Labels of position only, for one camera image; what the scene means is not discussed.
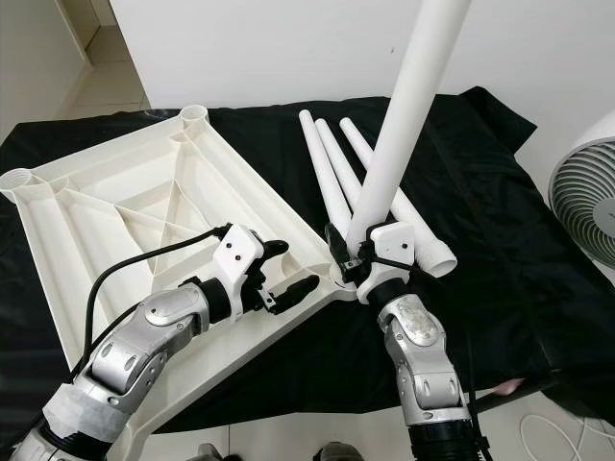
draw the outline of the fan grille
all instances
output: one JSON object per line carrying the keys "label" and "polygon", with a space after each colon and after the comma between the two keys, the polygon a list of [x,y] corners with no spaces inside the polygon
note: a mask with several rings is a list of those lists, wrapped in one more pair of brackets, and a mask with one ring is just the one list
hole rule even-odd
{"label": "fan grille", "polygon": [[553,212],[593,258],[615,268],[615,140],[587,146],[553,173]]}

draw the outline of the floor tile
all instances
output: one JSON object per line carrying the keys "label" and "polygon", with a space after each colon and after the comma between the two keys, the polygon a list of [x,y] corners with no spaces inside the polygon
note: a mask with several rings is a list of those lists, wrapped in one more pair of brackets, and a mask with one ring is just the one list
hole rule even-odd
{"label": "floor tile", "polygon": [[75,106],[140,104],[143,94],[143,86],[132,62],[99,62],[77,96]]}
{"label": "floor tile", "polygon": [[141,461],[185,461],[194,458],[201,444],[213,444],[222,456],[229,454],[229,427],[150,435]]}
{"label": "floor tile", "polygon": [[87,47],[89,60],[98,62],[131,61],[131,55],[119,27],[101,27]]}
{"label": "floor tile", "polygon": [[310,461],[331,441],[354,445],[367,461],[408,461],[401,408],[368,415],[296,413],[231,425],[231,452],[246,461]]}
{"label": "floor tile", "polygon": [[64,117],[65,120],[76,118],[96,117],[98,115],[111,115],[116,112],[134,112],[139,110],[140,104],[107,104],[101,106],[73,106]]}
{"label": "floor tile", "polygon": [[[573,442],[581,425],[541,394],[517,400],[480,415],[483,433],[498,461],[525,461],[527,455],[519,432],[522,418],[535,413],[561,426]],[[593,427],[600,428],[597,422]],[[293,414],[257,422],[231,425],[231,451],[246,461],[309,461],[329,441],[353,444],[366,461],[407,461],[410,444],[401,408],[365,415]],[[528,421],[527,442],[540,460],[569,460],[573,452],[550,426]],[[615,450],[607,439],[586,432],[580,453],[585,461],[610,461]]]}

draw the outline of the white plastic tube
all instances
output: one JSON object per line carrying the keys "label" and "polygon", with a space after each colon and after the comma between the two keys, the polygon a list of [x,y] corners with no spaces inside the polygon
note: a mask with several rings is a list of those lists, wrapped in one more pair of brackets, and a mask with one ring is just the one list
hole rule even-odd
{"label": "white plastic tube", "polygon": [[346,236],[351,254],[391,208],[471,0],[424,0]]}
{"label": "white plastic tube", "polygon": [[316,120],[316,129],[320,134],[320,139],[325,145],[329,161],[335,171],[337,180],[344,190],[344,195],[353,210],[357,209],[358,196],[361,193],[361,183],[358,181],[357,175],[353,171],[353,167],[350,166],[346,156],[337,144],[335,136],[331,132],[329,125],[322,118]]}
{"label": "white plastic tube", "polygon": [[[350,118],[343,118],[339,122],[339,126],[344,134],[346,134],[365,169],[369,170],[369,165],[374,155],[372,148]],[[446,243],[438,240],[421,217],[421,214],[399,187],[393,198],[391,212],[398,221],[410,223],[414,227],[414,256],[421,269],[434,277],[442,277],[446,276],[456,267],[457,259],[451,249]]]}
{"label": "white plastic tube", "polygon": [[314,165],[320,191],[323,194],[329,220],[340,234],[346,235],[351,214],[348,204],[344,199],[342,189],[339,187],[339,183],[337,182],[337,178],[335,177],[335,173],[333,172],[329,158],[327,157],[327,153],[325,152],[325,148],[316,131],[316,126],[314,125],[309,111],[302,110],[299,112],[299,120],[301,120],[301,127],[304,129],[307,149],[309,150],[311,162]]}

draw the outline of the black fabric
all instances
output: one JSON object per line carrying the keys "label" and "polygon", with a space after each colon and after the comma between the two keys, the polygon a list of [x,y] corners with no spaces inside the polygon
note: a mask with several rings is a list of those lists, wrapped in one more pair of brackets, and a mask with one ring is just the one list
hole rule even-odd
{"label": "black fabric", "polygon": [[[309,109],[314,118],[329,122],[362,178],[364,170],[337,123],[350,116],[374,145],[387,104],[385,98],[362,98],[212,109],[209,116],[212,126],[324,237],[327,214],[298,112]],[[42,164],[175,113],[150,110],[19,125],[0,148],[0,172]],[[459,264],[441,285],[416,277],[413,288],[444,324],[463,385],[468,381],[463,335],[469,324],[479,388],[562,370],[574,390],[568,394],[613,423],[615,293],[514,160],[534,128],[482,88],[436,97],[402,189]],[[23,229],[8,201],[0,200],[0,219],[0,425],[10,424],[9,432],[19,426],[12,416],[31,415],[67,369]],[[397,405],[394,369],[377,314],[355,303],[332,303],[161,430],[296,411],[360,413]],[[41,351],[53,358],[41,358]],[[24,370],[20,360],[44,362],[48,369]],[[47,382],[40,383],[43,377]],[[27,394],[22,382],[31,386]]]}

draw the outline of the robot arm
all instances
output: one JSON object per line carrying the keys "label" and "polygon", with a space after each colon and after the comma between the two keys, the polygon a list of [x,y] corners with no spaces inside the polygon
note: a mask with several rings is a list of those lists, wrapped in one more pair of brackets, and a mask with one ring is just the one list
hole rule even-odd
{"label": "robot arm", "polygon": [[412,226],[393,222],[371,228],[355,258],[333,225],[326,235],[343,282],[354,282],[358,300],[381,310],[378,323],[395,365],[415,458],[478,461],[479,450],[488,445],[472,427],[446,354],[444,328],[407,287],[414,262]]}
{"label": "robot arm", "polygon": [[262,242],[252,231],[231,226],[214,252],[211,279],[192,278],[139,303],[132,319],[47,402],[43,421],[11,460],[104,459],[165,364],[192,338],[226,318],[237,321],[248,310],[284,312],[316,288],[319,279],[310,276],[279,297],[263,289],[262,264],[287,249],[283,241]]}

